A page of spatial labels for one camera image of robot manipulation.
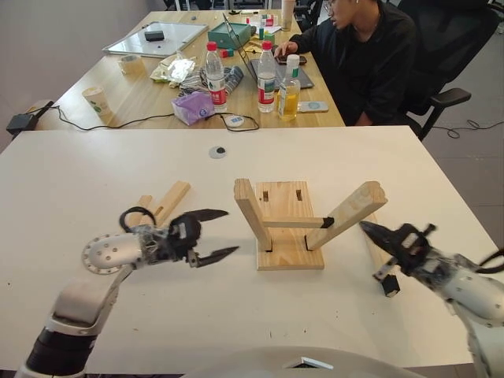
paper cup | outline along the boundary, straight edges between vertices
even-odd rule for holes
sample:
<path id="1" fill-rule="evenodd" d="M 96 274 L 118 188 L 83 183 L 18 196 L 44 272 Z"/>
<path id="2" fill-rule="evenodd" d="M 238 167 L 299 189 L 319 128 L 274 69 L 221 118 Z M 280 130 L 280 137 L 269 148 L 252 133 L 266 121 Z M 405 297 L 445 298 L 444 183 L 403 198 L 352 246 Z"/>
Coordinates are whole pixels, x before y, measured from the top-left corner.
<path id="1" fill-rule="evenodd" d="M 291 30 L 292 14 L 294 13 L 295 0 L 282 0 L 282 30 Z"/>
<path id="2" fill-rule="evenodd" d="M 99 116 L 105 116 L 110 113 L 109 103 L 102 87 L 90 87 L 82 92 L 82 96 L 84 96 L 89 105 L 91 105 L 91 108 Z"/>
<path id="3" fill-rule="evenodd" d="M 145 65 L 143 65 L 142 57 L 139 55 L 126 55 L 117 64 L 124 75 L 145 72 Z"/>

yellow liquid bottle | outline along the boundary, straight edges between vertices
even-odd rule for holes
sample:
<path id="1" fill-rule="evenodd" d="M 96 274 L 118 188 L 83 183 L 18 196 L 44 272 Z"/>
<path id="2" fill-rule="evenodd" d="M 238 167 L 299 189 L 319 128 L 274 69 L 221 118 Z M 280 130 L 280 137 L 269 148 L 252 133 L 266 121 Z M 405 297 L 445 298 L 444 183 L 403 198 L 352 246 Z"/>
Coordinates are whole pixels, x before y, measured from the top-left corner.
<path id="1" fill-rule="evenodd" d="M 278 91 L 278 114 L 281 120 L 294 120 L 298 113 L 299 92 L 301 91 L 301 84 L 297 79 L 298 70 L 299 55 L 289 55 L 285 77 Z"/>

black cable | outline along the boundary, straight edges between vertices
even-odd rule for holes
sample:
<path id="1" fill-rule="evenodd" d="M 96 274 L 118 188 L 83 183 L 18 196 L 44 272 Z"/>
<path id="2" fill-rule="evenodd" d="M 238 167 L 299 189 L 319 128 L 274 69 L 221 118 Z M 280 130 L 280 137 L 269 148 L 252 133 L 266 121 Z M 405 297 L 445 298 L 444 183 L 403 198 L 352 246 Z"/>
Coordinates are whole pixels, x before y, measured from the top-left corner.
<path id="1" fill-rule="evenodd" d="M 132 231 L 126 224 L 126 216 L 131 213 L 141 213 L 143 215 L 147 215 L 152 220 L 152 224 L 154 226 L 156 225 L 156 217 L 148 209 L 142 206 L 133 206 L 123 212 L 119 217 L 119 225 L 124 230 L 124 232 Z"/>
<path id="2" fill-rule="evenodd" d="M 138 120 L 130 120 L 129 122 L 126 122 L 125 124 L 120 124 L 119 126 L 100 125 L 100 126 L 94 126 L 92 128 L 82 128 L 78 124 L 75 124 L 75 123 L 71 122 L 70 120 L 68 120 L 66 114 L 63 113 L 63 110 L 61 109 L 61 107 L 59 105 L 56 105 L 56 106 L 43 106 L 42 108 L 39 108 L 39 109 L 36 109 L 36 110 L 32 110 L 31 112 L 27 112 L 25 114 L 35 113 L 35 112 L 38 112 L 41 109 L 56 109 L 57 113 L 58 113 L 58 118 L 61 121 L 65 122 L 66 124 L 71 124 L 72 126 L 78 128 L 79 130 L 82 130 L 83 132 L 90 132 L 91 130 L 96 130 L 97 128 L 123 128 L 124 126 L 128 126 L 129 124 L 134 124 L 135 122 L 142 122 L 144 120 L 150 120 L 152 118 L 170 117 L 170 116 L 174 115 L 173 113 L 170 113 L 170 114 L 161 114 L 161 115 L 158 115 L 158 116 L 150 116 L 150 117 L 140 118 Z"/>
<path id="3" fill-rule="evenodd" d="M 432 128 L 439 128 L 442 130 L 447 131 L 447 135 L 452 138 L 452 139 L 459 139 L 461 137 L 460 132 L 457 130 L 470 130 L 472 132 L 478 131 L 478 130 L 488 130 L 490 128 L 495 128 L 499 126 L 500 124 L 504 124 L 504 120 L 501 120 L 500 122 L 497 122 L 496 124 L 493 124 L 491 126 L 488 126 L 486 128 L 481 127 L 480 124 L 478 124 L 475 120 L 467 120 L 467 124 L 470 126 L 468 128 L 444 128 L 442 126 L 433 126 Z"/>
<path id="4" fill-rule="evenodd" d="M 252 120 L 252 122 L 254 122 L 254 127 L 253 128 L 230 128 L 228 126 L 228 124 L 226 124 L 226 120 L 224 119 L 224 117 L 222 117 L 223 114 L 227 114 L 229 116 L 239 116 L 239 117 L 246 118 L 247 120 Z M 259 124 L 253 117 L 243 116 L 241 114 L 234 114 L 234 113 L 215 113 L 214 115 L 210 116 L 209 118 L 211 118 L 213 116 L 220 116 L 220 118 L 224 122 L 224 126 L 226 127 L 226 129 L 229 132 L 253 132 L 255 130 L 259 130 Z"/>
<path id="5" fill-rule="evenodd" d="M 476 270 L 476 273 L 481 273 L 481 274 L 496 274 L 500 272 L 504 272 L 504 263 L 501 265 L 493 266 L 491 268 L 484 268 L 485 265 L 487 265 L 489 262 L 494 261 L 496 258 L 504 258 L 504 248 L 501 248 L 494 254 L 491 254 L 487 258 L 485 258 L 481 263 L 480 267 L 478 270 Z"/>
<path id="6" fill-rule="evenodd" d="M 84 132 L 90 132 L 91 130 L 96 130 L 97 128 L 123 128 L 124 126 L 128 126 L 129 124 L 134 124 L 135 122 L 142 122 L 142 121 L 150 120 L 150 119 L 153 119 L 153 118 L 171 117 L 171 116 L 175 115 L 174 113 L 170 113 L 170 114 L 161 114 L 161 115 L 158 115 L 158 116 L 149 116 L 149 117 L 145 117 L 145 118 L 140 118 L 138 120 L 130 120 L 129 122 L 126 122 L 125 124 L 120 124 L 119 126 L 101 125 L 101 126 L 94 126 L 92 128 L 82 128 L 78 124 L 75 124 L 75 123 L 71 122 L 70 120 L 68 120 L 66 114 L 63 112 L 63 110 L 61 109 L 61 107 L 59 105 L 56 105 L 56 106 L 43 106 L 42 108 L 38 108 L 38 109 L 32 110 L 31 112 L 26 112 L 25 114 L 36 113 L 36 112 L 38 112 L 38 111 L 40 111 L 42 109 L 56 109 L 57 113 L 58 113 L 58 118 L 61 121 L 65 122 L 66 124 L 71 124 L 72 126 L 78 128 L 79 130 L 82 130 Z M 226 121 L 224 120 L 224 117 L 222 117 L 223 114 L 232 115 L 232 116 L 240 116 L 240 117 L 246 118 L 248 120 L 252 120 L 254 122 L 254 127 L 253 128 L 238 128 L 238 129 L 230 128 L 226 124 Z M 213 114 L 213 115 L 205 118 L 205 120 L 209 120 L 210 118 L 215 117 L 215 116 L 220 116 L 220 118 L 222 119 L 222 121 L 224 123 L 224 126 L 230 132 L 252 132 L 252 131 L 258 130 L 260 128 L 259 123 L 253 117 L 244 116 L 242 114 L 215 113 L 215 114 Z"/>

bottle cap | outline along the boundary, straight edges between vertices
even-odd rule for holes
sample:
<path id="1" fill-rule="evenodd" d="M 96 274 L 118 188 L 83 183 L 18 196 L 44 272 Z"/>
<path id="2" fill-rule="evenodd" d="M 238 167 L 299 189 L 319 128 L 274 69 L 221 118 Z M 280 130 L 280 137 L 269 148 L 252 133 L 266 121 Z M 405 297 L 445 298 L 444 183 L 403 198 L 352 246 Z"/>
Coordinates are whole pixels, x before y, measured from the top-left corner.
<path id="1" fill-rule="evenodd" d="M 206 44 L 206 49 L 208 51 L 217 51 L 217 42 L 210 41 Z"/>
<path id="2" fill-rule="evenodd" d="M 292 65 L 293 67 L 299 67 L 299 55 L 297 54 L 287 55 L 287 64 Z"/>
<path id="3" fill-rule="evenodd" d="M 273 48 L 273 43 L 271 41 L 264 41 L 262 43 L 262 49 L 263 50 L 271 50 Z"/>

man's hand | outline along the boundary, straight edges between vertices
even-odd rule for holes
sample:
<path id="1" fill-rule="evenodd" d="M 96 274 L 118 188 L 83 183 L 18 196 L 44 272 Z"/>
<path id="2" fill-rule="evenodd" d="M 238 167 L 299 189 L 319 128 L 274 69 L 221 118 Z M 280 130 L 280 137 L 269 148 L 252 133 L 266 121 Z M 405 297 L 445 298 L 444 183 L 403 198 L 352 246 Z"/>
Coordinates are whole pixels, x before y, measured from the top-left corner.
<path id="1" fill-rule="evenodd" d="M 288 54 L 293 54 L 298 51 L 298 44 L 296 42 L 281 43 L 275 50 L 275 57 L 283 57 Z"/>

